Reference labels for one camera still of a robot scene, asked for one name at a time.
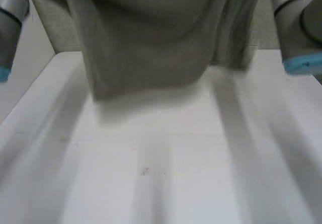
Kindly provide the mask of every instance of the white table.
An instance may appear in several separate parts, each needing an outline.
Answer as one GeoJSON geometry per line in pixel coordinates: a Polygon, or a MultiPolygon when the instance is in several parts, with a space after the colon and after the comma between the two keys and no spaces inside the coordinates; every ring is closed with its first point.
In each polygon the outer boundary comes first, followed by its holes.
{"type": "Polygon", "coordinates": [[[280,62],[96,104],[55,56],[0,126],[0,223],[318,223],[322,87],[280,62]]]}

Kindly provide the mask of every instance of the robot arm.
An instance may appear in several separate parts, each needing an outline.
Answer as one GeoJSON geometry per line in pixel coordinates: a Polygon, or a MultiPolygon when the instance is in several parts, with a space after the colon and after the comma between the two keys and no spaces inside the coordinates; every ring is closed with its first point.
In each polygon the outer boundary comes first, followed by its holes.
{"type": "Polygon", "coordinates": [[[322,72],[322,0],[271,0],[285,70],[322,72]]]}
{"type": "Polygon", "coordinates": [[[28,0],[0,0],[0,82],[8,80],[28,12],[28,0]]]}

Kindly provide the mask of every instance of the white wall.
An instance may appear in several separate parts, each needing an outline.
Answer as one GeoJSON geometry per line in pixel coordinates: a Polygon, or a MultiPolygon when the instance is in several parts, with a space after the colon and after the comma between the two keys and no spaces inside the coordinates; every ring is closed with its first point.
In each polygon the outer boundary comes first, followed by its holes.
{"type": "Polygon", "coordinates": [[[12,73],[7,83],[0,84],[0,124],[54,55],[35,6],[30,0],[30,15],[23,25],[12,73]]]}

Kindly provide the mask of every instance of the blue ring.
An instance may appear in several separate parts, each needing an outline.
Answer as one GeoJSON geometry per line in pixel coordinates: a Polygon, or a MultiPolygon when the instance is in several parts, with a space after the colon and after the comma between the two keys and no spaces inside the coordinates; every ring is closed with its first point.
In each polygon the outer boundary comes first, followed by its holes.
{"type": "Polygon", "coordinates": [[[322,53],[298,56],[283,61],[288,74],[322,73],[322,53]]]}
{"type": "Polygon", "coordinates": [[[7,82],[10,73],[11,73],[10,69],[0,67],[0,83],[7,82]]]}

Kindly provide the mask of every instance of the blurry fabric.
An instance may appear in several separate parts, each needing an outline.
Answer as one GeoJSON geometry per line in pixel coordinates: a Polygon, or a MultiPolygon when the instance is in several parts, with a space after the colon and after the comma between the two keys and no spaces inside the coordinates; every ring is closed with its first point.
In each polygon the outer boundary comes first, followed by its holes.
{"type": "Polygon", "coordinates": [[[257,0],[55,0],[68,5],[96,99],[246,70],[257,0]]]}

